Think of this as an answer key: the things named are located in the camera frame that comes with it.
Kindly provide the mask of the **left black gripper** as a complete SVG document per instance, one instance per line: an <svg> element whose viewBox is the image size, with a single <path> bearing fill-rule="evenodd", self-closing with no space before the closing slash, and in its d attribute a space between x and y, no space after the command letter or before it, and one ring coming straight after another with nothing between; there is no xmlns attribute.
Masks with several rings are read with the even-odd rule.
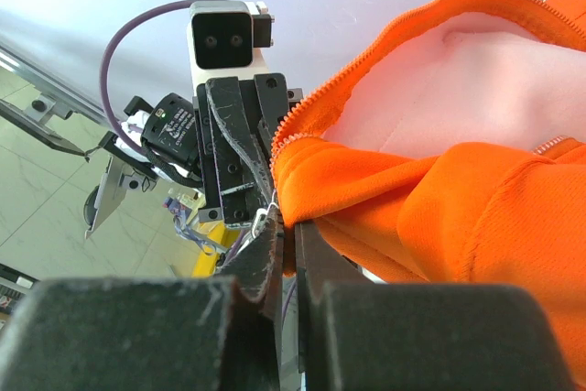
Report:
<svg viewBox="0 0 586 391"><path fill-rule="evenodd" d="M222 221L229 229L252 225L271 202L272 142L302 90L289 88L282 73L256 74L254 81L212 78L194 97L202 188L202 223Z"/></svg>

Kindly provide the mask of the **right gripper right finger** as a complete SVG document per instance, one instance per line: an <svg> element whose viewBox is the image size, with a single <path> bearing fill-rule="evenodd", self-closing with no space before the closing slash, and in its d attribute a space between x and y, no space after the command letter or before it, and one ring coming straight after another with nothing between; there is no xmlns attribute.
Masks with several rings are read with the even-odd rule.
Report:
<svg viewBox="0 0 586 391"><path fill-rule="evenodd" d="M376 284L295 228L310 390L571 390L542 309L508 285Z"/></svg>

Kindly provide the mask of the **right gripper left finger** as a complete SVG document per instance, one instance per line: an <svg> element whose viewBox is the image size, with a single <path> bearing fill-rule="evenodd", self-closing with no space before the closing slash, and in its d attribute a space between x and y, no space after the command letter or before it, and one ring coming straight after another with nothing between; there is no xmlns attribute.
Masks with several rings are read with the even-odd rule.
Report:
<svg viewBox="0 0 586 391"><path fill-rule="evenodd" d="M217 275L43 281L1 338L4 390L277 390L277 210Z"/></svg>

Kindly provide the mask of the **orange zip jacket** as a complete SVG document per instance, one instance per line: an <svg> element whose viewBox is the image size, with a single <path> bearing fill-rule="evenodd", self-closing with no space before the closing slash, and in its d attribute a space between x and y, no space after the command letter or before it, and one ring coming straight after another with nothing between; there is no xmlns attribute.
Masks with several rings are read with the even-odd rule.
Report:
<svg viewBox="0 0 586 391"><path fill-rule="evenodd" d="M585 387L585 0L434 0L279 125L287 228L387 282L512 284Z"/></svg>

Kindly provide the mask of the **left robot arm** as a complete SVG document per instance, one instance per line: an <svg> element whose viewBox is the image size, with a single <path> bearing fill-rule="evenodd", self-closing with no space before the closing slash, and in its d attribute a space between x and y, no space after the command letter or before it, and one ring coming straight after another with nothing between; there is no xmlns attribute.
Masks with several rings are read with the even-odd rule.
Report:
<svg viewBox="0 0 586 391"><path fill-rule="evenodd" d="M271 143L302 97L283 74L265 73L249 80L212 78L197 86L191 100L170 93L156 107L135 97L125 112L145 112L140 145L186 174L189 187L203 194L201 222L244 229L271 201Z"/></svg>

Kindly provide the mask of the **left aluminium frame post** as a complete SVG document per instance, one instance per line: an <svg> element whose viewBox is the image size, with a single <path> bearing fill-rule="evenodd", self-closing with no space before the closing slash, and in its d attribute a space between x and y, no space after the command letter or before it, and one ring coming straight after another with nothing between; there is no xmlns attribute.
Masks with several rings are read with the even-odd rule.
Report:
<svg viewBox="0 0 586 391"><path fill-rule="evenodd" d="M105 116L101 106L17 55L6 44L1 45L1 67L29 82L38 91L38 97L24 110L2 100L1 117L46 147L89 160L99 147L81 149L48 127L48 122L53 117L67 120L73 114L80 114L103 125Z"/></svg>

